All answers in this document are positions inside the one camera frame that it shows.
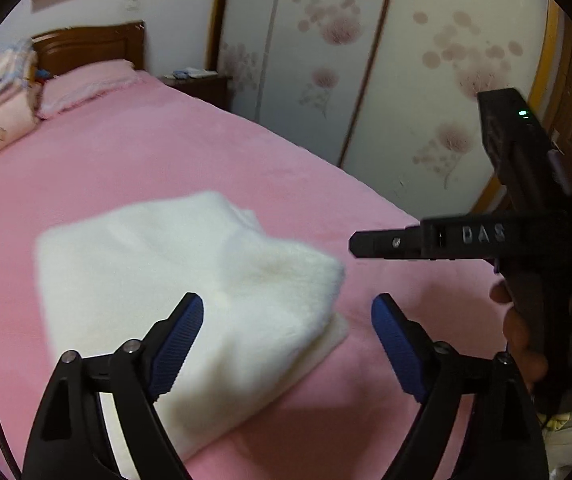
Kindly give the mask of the right hand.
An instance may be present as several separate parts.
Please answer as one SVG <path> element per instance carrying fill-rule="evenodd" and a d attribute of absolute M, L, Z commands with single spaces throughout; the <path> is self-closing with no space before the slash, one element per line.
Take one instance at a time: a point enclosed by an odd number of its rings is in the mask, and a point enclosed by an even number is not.
<path fill-rule="evenodd" d="M 513 306 L 514 301 L 506 283 L 500 281 L 494 284 L 489 296 L 497 304 L 507 307 L 503 321 L 503 335 L 506 338 L 508 352 L 513 356 L 527 389 L 531 391 L 545 376 L 548 362 L 542 354 L 533 350 L 528 324 Z"/>

